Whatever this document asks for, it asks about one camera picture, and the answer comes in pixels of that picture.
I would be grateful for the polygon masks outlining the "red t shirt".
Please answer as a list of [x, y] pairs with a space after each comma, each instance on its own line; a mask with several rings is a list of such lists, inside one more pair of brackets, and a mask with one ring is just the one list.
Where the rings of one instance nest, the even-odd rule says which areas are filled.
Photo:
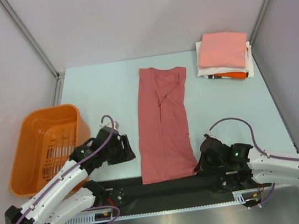
[[186, 68], [141, 68], [138, 130], [143, 184], [190, 177], [196, 158], [184, 105]]

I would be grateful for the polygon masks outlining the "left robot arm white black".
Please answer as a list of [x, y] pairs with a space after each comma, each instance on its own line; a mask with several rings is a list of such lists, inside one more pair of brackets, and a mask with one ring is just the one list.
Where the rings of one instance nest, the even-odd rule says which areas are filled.
[[87, 177], [104, 162], [115, 165], [135, 158], [127, 135], [105, 126], [97, 137], [76, 147], [59, 172], [21, 207], [10, 206], [5, 224], [64, 224], [78, 213], [103, 207], [105, 189]]

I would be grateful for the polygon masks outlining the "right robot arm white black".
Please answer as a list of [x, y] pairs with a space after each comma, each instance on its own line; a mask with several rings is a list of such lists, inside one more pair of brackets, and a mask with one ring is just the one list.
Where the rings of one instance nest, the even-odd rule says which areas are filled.
[[227, 190], [248, 189], [257, 184], [286, 184], [299, 187], [299, 153], [259, 151], [250, 144], [223, 144], [206, 136], [200, 146], [197, 173], [217, 173]]

